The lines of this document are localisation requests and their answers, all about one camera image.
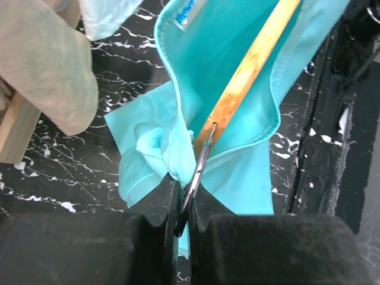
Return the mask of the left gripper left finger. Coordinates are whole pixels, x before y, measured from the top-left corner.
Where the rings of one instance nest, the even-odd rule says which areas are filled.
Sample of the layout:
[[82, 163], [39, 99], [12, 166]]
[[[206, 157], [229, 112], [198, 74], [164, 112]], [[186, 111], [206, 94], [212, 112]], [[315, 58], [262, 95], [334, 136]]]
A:
[[1, 218], [2, 284], [175, 284], [180, 185], [170, 175], [125, 212]]

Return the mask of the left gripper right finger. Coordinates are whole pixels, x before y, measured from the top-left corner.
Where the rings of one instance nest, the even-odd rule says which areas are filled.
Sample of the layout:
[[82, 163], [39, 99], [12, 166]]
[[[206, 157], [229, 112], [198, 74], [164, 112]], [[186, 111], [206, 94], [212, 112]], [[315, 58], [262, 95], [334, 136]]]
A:
[[239, 216], [200, 186], [189, 210], [192, 284], [367, 284], [341, 219]]

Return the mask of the wooden hanger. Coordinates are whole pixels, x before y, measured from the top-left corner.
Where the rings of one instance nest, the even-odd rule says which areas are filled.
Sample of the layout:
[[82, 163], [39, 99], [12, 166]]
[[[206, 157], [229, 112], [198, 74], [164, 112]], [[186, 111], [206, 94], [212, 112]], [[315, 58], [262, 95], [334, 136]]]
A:
[[278, 1], [201, 128], [194, 142], [197, 166], [176, 223], [175, 236], [182, 236], [211, 149], [261, 72], [299, 4], [299, 1]]

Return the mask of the teal t shirt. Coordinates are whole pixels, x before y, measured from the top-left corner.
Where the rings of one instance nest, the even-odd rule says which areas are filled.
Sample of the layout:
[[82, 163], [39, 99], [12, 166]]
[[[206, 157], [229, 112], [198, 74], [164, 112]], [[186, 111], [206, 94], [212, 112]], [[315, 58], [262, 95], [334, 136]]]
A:
[[[132, 207], [170, 175], [190, 183], [192, 146], [276, 1], [170, 1], [154, 39], [169, 81], [105, 119], [121, 153], [119, 195]], [[272, 215], [270, 138], [279, 106], [347, 1], [302, 1], [216, 142], [203, 187], [236, 214]]]

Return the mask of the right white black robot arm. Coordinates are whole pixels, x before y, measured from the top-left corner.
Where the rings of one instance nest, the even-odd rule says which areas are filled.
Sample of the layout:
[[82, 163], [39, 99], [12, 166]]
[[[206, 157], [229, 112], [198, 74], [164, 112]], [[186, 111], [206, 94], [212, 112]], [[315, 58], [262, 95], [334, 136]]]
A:
[[379, 37], [379, 1], [354, 1], [355, 14], [343, 17], [331, 70], [343, 77], [341, 88], [348, 89], [368, 76], [368, 69], [379, 54], [374, 49]]

